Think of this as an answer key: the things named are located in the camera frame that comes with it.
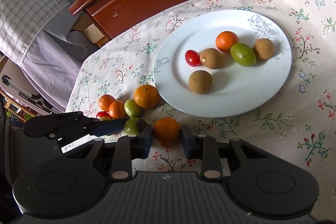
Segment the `large orange back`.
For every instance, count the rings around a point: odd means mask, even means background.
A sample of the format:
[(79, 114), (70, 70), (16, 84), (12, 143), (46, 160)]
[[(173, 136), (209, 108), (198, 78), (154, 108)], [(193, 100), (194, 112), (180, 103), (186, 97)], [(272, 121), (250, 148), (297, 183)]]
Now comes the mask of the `large orange back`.
[(159, 104), (159, 93), (152, 85), (142, 85), (133, 93), (135, 103), (144, 108), (151, 109)]

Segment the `cardboard box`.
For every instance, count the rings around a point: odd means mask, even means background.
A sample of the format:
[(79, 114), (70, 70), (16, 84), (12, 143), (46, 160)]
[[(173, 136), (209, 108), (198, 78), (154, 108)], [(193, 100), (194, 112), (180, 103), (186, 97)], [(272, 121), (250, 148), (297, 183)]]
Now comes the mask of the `cardboard box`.
[(87, 14), (81, 13), (72, 27), (73, 31), (82, 32), (91, 43), (99, 48), (110, 41), (110, 37)]

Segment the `large orange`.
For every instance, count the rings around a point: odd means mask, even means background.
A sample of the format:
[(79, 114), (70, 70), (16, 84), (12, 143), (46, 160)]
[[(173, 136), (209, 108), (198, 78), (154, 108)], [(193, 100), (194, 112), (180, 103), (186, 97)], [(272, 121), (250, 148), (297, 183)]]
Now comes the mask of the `large orange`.
[(144, 108), (151, 109), (159, 104), (159, 93), (152, 85), (142, 85), (133, 93), (135, 103)]
[(181, 125), (173, 118), (157, 120), (153, 127), (155, 141), (164, 148), (173, 148), (181, 142)]

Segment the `cherry tomato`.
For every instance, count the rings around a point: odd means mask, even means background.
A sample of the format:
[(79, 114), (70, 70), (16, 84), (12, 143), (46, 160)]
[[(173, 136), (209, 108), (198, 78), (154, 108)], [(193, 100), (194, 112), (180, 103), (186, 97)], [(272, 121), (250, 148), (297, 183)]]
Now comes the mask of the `cherry tomato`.
[(186, 51), (185, 60), (187, 64), (191, 67), (198, 67), (199, 65), (201, 65), (199, 53), (194, 50)]
[(96, 114), (96, 118), (97, 119), (101, 119), (103, 117), (109, 117), (109, 113), (108, 112), (105, 112), (105, 111), (100, 111)]

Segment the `floral tablecloth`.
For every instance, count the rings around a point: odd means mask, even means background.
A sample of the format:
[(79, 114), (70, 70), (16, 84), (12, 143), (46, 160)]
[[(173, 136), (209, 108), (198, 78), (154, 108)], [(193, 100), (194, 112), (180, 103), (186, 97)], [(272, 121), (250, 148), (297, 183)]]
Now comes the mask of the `floral tablecloth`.
[(155, 84), (154, 73), (171, 63), (156, 61), (165, 39), (199, 16), (226, 9), (238, 13), (251, 28), (244, 43), (267, 37), (276, 43), (272, 61), (244, 68), (229, 62), (214, 78), (244, 88), (257, 86), (263, 95), (283, 74), (280, 64), (291, 55), (285, 85), (267, 103), (240, 115), (214, 118), (185, 114), (167, 101), (145, 113), (152, 124), (169, 117), (195, 134), (219, 141), (241, 138), (306, 169), (319, 183), (313, 209), (317, 219), (335, 220), (335, 0), (190, 0), (132, 27), (84, 61), (66, 110), (88, 117), (98, 111), (98, 99), (109, 94), (127, 100), (143, 84)]

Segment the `green jujube dark spot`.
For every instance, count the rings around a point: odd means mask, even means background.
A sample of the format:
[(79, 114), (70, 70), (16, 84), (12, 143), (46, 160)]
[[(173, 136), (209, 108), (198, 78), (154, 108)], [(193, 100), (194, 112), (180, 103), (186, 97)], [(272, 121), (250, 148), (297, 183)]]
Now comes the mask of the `green jujube dark spot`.
[(147, 126), (147, 122), (142, 118), (130, 118), (123, 126), (125, 135), (140, 135)]

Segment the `large orange front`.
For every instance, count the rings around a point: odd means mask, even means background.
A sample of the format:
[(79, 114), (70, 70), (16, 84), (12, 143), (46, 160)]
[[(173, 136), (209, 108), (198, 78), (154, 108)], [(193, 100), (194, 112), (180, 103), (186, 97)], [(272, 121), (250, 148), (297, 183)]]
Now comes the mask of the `large orange front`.
[(155, 141), (164, 148), (173, 148), (181, 142), (181, 125), (173, 118), (157, 120), (153, 127)]

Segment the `brown kiwi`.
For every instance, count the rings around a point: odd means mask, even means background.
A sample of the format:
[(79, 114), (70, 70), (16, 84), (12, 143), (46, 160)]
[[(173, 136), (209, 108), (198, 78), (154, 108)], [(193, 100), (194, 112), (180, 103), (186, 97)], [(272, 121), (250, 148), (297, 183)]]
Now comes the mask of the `brown kiwi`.
[(201, 63), (208, 69), (219, 69), (224, 66), (223, 55), (214, 48), (207, 48), (201, 52), (200, 56)]
[(194, 71), (189, 77), (189, 88), (192, 92), (206, 94), (212, 82), (213, 77), (207, 71)]
[(268, 60), (274, 54), (274, 45), (270, 39), (261, 38), (256, 41), (253, 50), (260, 60)]

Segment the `white ceramic plate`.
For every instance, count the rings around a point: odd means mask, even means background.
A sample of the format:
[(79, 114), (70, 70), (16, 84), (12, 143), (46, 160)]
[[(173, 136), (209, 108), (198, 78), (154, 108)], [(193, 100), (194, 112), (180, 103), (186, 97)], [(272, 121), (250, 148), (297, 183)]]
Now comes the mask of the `white ceramic plate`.
[[(248, 46), (268, 38), (274, 43), (274, 56), (252, 67), (237, 64), (230, 54), (223, 55), (221, 69), (189, 66), (186, 51), (216, 47), (215, 39), (222, 31), (234, 32)], [(252, 11), (220, 10), (190, 19), (169, 34), (154, 59), (153, 77), (161, 97), (175, 109), (218, 118), (243, 114), (266, 103), (282, 88), (290, 68), (290, 43), (278, 24)], [(206, 94), (192, 92), (188, 85), (190, 74), (198, 69), (213, 78)]]

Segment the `green jujube back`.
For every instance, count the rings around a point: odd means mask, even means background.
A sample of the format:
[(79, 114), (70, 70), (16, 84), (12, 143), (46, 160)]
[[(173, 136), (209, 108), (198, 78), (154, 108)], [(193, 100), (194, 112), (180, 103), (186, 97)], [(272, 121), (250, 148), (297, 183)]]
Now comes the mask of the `green jujube back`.
[(138, 106), (133, 99), (129, 99), (124, 103), (124, 110), (130, 118), (138, 118), (143, 114), (143, 108)]

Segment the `cherry tomato back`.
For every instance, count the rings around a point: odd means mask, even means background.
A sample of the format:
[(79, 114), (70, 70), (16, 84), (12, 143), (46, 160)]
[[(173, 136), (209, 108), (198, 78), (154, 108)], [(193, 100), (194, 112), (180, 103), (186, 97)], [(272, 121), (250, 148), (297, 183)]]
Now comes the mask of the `cherry tomato back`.
[(108, 112), (105, 112), (105, 111), (100, 111), (96, 114), (96, 118), (97, 119), (101, 119), (103, 117), (109, 117), (109, 113)]

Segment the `large green jujube front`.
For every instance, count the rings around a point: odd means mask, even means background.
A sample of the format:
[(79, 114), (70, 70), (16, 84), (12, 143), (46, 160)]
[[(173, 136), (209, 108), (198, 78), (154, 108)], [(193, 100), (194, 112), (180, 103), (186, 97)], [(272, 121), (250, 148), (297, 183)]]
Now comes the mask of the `large green jujube front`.
[(235, 62), (243, 67), (251, 67), (256, 64), (256, 54), (253, 49), (244, 43), (235, 43), (230, 53)]

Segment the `cherry tomato front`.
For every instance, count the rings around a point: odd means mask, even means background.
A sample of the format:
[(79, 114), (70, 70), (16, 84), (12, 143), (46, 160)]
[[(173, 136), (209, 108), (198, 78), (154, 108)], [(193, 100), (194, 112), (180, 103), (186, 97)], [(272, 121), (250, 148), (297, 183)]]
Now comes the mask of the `cherry tomato front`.
[(198, 67), (199, 65), (201, 65), (199, 53), (194, 50), (186, 51), (185, 60), (187, 64), (191, 67)]

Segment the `checkered grey cloth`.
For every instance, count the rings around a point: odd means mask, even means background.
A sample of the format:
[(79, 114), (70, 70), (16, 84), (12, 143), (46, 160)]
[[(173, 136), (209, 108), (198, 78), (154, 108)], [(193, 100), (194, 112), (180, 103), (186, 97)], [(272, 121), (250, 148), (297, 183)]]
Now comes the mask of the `checkered grey cloth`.
[(1, 52), (52, 106), (65, 111), (82, 63), (98, 50), (68, 0), (1, 0)]

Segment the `small orange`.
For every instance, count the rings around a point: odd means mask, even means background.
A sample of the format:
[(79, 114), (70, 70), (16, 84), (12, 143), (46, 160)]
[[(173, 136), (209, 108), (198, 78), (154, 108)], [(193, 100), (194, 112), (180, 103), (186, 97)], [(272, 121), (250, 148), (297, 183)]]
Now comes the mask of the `small orange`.
[(124, 103), (119, 100), (114, 101), (109, 107), (109, 116), (113, 119), (125, 118)]
[(108, 112), (110, 105), (115, 101), (116, 99), (109, 95), (105, 94), (101, 96), (98, 100), (98, 106), (102, 111)]
[(217, 49), (224, 53), (229, 53), (231, 47), (239, 42), (239, 37), (232, 31), (223, 31), (216, 37)]

